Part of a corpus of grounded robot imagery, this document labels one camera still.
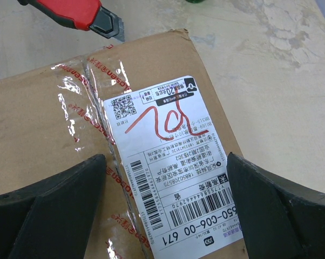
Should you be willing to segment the red black utility knife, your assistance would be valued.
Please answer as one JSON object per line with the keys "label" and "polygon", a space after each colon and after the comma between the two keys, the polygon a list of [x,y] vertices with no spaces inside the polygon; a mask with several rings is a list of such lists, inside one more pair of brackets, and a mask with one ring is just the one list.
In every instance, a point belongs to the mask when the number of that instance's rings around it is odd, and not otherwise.
{"label": "red black utility knife", "polygon": [[99,0],[24,0],[19,3],[35,7],[61,26],[91,30],[107,39],[125,41],[123,20],[104,8]]}

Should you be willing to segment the brown cardboard express box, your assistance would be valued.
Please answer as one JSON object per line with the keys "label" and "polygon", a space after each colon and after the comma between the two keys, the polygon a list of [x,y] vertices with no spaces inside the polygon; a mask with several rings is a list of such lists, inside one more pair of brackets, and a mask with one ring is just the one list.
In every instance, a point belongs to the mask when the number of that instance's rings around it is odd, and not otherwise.
{"label": "brown cardboard express box", "polygon": [[[155,258],[103,102],[184,76],[225,150],[240,148],[188,32],[173,30],[0,81],[0,195],[102,154],[103,191],[83,258]],[[201,258],[247,258],[242,239]]]}

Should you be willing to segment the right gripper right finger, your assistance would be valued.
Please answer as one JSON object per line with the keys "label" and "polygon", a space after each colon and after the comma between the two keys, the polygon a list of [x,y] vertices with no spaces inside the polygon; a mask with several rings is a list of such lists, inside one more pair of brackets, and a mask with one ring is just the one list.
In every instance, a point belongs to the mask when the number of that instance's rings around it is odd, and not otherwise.
{"label": "right gripper right finger", "polygon": [[227,173],[249,258],[325,258],[325,193],[233,153]]}

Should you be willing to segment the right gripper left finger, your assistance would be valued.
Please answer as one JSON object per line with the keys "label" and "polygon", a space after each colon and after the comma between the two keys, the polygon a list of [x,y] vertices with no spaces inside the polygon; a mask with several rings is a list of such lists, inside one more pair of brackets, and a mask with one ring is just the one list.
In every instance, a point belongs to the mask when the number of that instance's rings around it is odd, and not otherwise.
{"label": "right gripper left finger", "polygon": [[83,258],[105,182],[96,154],[0,195],[0,258]]}

